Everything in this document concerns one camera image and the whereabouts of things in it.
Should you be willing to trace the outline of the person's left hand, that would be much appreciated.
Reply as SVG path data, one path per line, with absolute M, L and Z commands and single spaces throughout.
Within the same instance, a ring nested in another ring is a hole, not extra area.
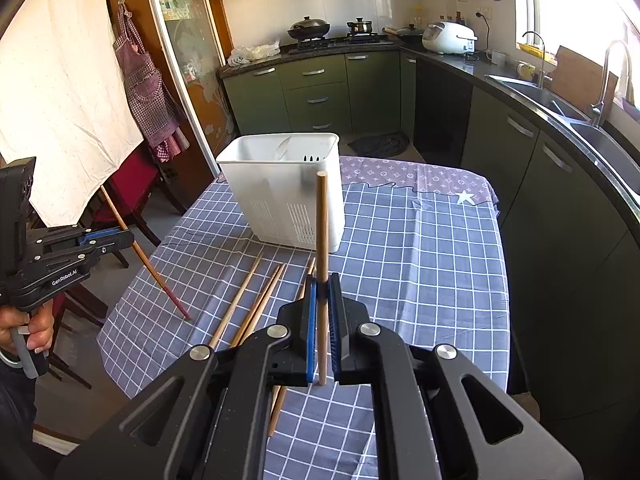
M 0 308 L 0 346 L 5 352 L 14 354 L 15 347 L 10 334 L 13 327 L 27 326 L 28 350 L 41 353 L 48 351 L 52 344 L 54 318 L 52 315 L 53 301 L 42 304 L 32 314 L 21 312 L 11 306 Z

